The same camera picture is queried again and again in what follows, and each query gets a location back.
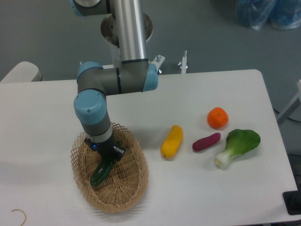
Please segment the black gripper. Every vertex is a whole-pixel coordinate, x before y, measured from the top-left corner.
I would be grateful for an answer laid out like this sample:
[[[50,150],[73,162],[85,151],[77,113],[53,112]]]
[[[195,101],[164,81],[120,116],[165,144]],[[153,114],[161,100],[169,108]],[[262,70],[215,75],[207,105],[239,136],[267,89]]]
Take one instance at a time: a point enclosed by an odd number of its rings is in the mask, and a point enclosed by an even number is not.
[[[85,138],[85,144],[100,154],[102,157],[111,157],[115,161],[120,161],[123,156],[125,155],[125,149],[118,147],[115,145],[114,134],[112,133],[111,136],[105,141],[98,141],[97,137]]]

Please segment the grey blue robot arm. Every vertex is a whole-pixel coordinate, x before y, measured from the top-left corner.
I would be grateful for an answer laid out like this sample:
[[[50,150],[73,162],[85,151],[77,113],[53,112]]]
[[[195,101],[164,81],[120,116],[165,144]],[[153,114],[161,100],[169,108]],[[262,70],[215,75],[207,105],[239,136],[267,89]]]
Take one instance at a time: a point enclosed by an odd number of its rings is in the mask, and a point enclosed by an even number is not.
[[[146,54],[144,13],[140,0],[72,0],[79,16],[111,14],[120,50],[120,66],[104,69],[85,62],[78,69],[75,114],[87,134],[86,144],[102,157],[120,161],[125,150],[117,147],[107,111],[109,95],[145,92],[158,86],[158,67]]]

